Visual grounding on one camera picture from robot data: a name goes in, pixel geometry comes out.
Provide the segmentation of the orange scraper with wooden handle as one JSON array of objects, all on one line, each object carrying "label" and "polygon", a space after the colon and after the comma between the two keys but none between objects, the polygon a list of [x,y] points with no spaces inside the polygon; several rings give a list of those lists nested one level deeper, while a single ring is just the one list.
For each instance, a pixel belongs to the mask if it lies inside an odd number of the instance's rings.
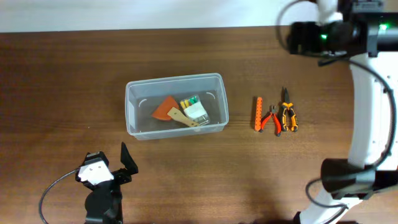
[{"label": "orange scraper with wooden handle", "polygon": [[152,113],[152,117],[161,121],[178,121],[188,127],[197,127],[198,123],[187,118],[179,109],[179,105],[172,96],[166,99]]}]

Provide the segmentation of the clear plastic storage container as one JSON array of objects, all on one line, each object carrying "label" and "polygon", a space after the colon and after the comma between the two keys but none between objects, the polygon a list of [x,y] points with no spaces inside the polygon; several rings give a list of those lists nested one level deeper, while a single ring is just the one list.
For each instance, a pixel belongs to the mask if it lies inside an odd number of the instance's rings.
[{"label": "clear plastic storage container", "polygon": [[216,133],[229,121],[228,101],[219,73],[129,82],[127,132],[138,140]]}]

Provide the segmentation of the clear box of coloured bits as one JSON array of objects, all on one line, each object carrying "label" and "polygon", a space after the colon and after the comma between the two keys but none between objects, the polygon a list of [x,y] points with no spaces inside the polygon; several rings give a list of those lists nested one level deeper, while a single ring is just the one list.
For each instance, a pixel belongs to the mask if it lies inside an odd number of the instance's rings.
[{"label": "clear box of coloured bits", "polygon": [[198,123],[200,126],[210,123],[210,117],[201,103],[198,95],[193,95],[179,102],[183,113],[190,120]]}]

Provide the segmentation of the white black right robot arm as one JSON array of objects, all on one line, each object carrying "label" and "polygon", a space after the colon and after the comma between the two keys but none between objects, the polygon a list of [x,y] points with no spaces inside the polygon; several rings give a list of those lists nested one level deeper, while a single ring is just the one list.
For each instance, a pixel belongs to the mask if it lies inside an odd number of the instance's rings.
[{"label": "white black right robot arm", "polygon": [[321,189],[294,223],[337,223],[355,205],[397,189],[397,14],[382,1],[318,1],[316,22],[294,22],[281,46],[315,57],[319,66],[346,62],[354,83],[349,156],[325,159]]}]

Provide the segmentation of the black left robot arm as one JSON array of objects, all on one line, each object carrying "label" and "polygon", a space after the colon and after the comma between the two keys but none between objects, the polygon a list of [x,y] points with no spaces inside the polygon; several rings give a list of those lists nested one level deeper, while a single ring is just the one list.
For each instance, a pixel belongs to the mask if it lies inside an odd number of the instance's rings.
[{"label": "black left robot arm", "polygon": [[88,153],[78,168],[75,180],[91,190],[85,200],[85,223],[123,222],[121,186],[131,182],[139,169],[124,142],[120,158],[124,167],[111,172],[104,152]]}]

